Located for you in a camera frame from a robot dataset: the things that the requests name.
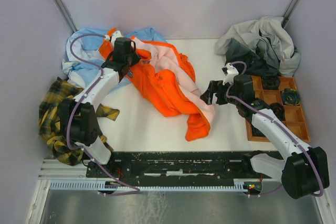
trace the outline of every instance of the light blue fabric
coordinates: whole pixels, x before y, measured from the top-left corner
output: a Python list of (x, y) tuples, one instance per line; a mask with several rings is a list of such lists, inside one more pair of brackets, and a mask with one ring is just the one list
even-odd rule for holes
[[(97, 67), (91, 64), (77, 60), (70, 52), (70, 43), (75, 38), (83, 34), (95, 33), (105, 35), (107, 34), (107, 32), (108, 30), (105, 29), (83, 28), (70, 36), (66, 46), (68, 59), (62, 61), (62, 69), (63, 72), (68, 75), (69, 82), (71, 84), (85, 88), (97, 76), (99, 70)], [(166, 40), (151, 27), (136, 30), (132, 33), (125, 35), (125, 37), (130, 38), (133, 35), (135, 35), (140, 40), (166, 42)], [(103, 38), (97, 36), (87, 36), (77, 40), (74, 43), (73, 50), (74, 53), (81, 59), (85, 59), (98, 65), (102, 65), (104, 59), (97, 51), (102, 43)], [(131, 82), (128, 78), (123, 78), (121, 82), (112, 90), (125, 86), (129, 83)]]

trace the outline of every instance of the wooden compartment organizer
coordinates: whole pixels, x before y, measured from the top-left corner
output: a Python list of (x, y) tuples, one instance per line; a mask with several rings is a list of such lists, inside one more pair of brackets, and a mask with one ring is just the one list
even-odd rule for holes
[[(274, 102), (278, 102), (283, 105), (281, 99), (281, 91), (285, 88), (297, 89), (294, 78), (286, 78), (279, 77), (281, 84), (279, 86), (279, 90), (264, 90), (263, 85), (261, 83), (261, 77), (252, 76), (253, 80), (253, 88), (256, 92), (256, 97), (263, 99), (267, 104), (272, 104)], [(310, 136), (308, 133), (306, 120), (303, 113), (302, 105), (299, 106), (287, 106), (283, 105), (285, 108), (285, 121), (282, 123), (287, 126), (289, 130), (291, 130), (298, 138), (302, 139), (304, 142), (310, 142)], [(246, 121), (246, 129), (247, 129), (247, 139), (249, 141), (256, 142), (269, 142), (266, 137), (262, 136), (254, 136), (252, 132), (252, 126)]]

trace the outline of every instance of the orange cloth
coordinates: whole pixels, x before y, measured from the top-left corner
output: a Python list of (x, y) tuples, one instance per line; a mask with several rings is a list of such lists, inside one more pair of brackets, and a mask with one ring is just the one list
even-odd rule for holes
[[(188, 57), (179, 54), (168, 43), (140, 41), (132, 37), (137, 53), (142, 60), (131, 67), (133, 78), (129, 78), (142, 96), (150, 101), (164, 116), (190, 115), (186, 140), (206, 137), (214, 117), (214, 105), (207, 105), (200, 99), (201, 92), (195, 84), (195, 72)], [(104, 41), (100, 50), (107, 58), (109, 43)]]

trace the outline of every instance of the plaid shirt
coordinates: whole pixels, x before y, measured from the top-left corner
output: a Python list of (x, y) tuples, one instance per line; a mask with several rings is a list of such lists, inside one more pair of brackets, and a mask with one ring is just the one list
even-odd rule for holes
[[(67, 146), (66, 138), (60, 132), (60, 120), (57, 115), (57, 106), (65, 98), (72, 99), (83, 89), (76, 88), (67, 81), (57, 78), (46, 93), (39, 106), (39, 136), (47, 143), (53, 156), (60, 162), (67, 165), (76, 165), (83, 157), (81, 149), (70, 150)], [(116, 120), (119, 110), (115, 110), (103, 105), (99, 105), (96, 115)], [(106, 143), (106, 137), (100, 135), (100, 139), (111, 151), (113, 149)]]

